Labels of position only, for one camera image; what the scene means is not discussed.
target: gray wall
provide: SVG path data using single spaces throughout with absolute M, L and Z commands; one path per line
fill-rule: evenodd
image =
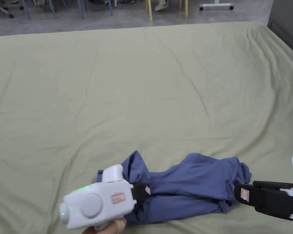
M 274 0 L 267 26 L 293 50 L 293 0 Z

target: round button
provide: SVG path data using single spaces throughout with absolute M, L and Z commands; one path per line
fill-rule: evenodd
M 94 218 L 102 210 L 102 199 L 96 193 L 87 194 L 81 204 L 81 212 L 85 217 Z
M 60 220 L 63 224 L 67 224 L 69 220 L 69 209 L 66 203 L 60 204 Z

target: mattress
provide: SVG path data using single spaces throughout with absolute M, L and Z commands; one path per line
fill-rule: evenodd
M 0 37 L 0 234 L 68 233 L 63 196 L 135 150 L 150 171 L 197 152 L 293 183 L 293 51 L 256 22 Z M 243 205 L 124 231 L 285 232 Z

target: finger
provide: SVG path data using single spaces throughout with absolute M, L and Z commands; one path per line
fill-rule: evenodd
M 97 234 L 117 234 L 125 229 L 126 223 L 125 219 L 113 220 L 104 230 Z

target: green led light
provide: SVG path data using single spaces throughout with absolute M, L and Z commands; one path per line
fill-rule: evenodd
M 74 190 L 73 192 L 80 191 L 80 190 L 85 190 L 86 188 L 90 188 L 90 186 L 86 186 L 86 187 L 83 187 L 83 188 L 79 188 L 79 189 L 77 189 L 77 190 Z

